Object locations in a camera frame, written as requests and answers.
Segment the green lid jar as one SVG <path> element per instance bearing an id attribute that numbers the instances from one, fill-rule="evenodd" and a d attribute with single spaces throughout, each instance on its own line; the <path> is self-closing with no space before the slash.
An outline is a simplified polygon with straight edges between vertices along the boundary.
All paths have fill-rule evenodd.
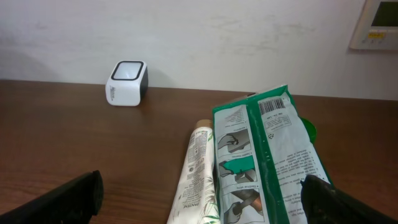
<path id="1" fill-rule="evenodd" d="M 301 121 L 303 125 L 305 126 L 305 129 L 307 130 L 307 133 L 310 138 L 310 142 L 313 144 L 317 138 L 317 129 L 316 127 L 307 119 L 301 118 Z"/>

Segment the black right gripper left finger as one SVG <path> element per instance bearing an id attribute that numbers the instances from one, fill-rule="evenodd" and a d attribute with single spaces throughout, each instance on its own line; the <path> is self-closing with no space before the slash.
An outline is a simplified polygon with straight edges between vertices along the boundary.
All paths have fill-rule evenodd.
<path id="1" fill-rule="evenodd" d="M 103 179 L 95 170 L 2 214 L 1 223 L 89 223 L 103 199 Z"/>

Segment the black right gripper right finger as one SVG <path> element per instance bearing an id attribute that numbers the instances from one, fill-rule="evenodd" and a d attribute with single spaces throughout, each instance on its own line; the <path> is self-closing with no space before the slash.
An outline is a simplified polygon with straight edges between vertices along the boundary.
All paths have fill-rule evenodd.
<path id="1" fill-rule="evenodd" d="M 309 224 L 397 224 L 315 175 L 301 181 L 301 202 Z"/>

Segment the green wipes package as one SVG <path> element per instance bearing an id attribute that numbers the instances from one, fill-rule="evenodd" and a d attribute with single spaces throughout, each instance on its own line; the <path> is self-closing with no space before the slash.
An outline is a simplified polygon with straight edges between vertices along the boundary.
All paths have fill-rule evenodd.
<path id="1" fill-rule="evenodd" d="M 287 85 L 213 109 L 222 224 L 306 223 L 301 181 L 329 176 Z"/>

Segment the white tube gold cap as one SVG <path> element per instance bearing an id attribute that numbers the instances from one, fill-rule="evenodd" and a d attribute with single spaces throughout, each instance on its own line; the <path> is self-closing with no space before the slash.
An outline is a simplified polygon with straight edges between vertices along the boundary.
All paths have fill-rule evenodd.
<path id="1" fill-rule="evenodd" d="M 214 162 L 212 122 L 199 120 L 190 136 L 167 224 L 220 222 L 213 178 Z"/>

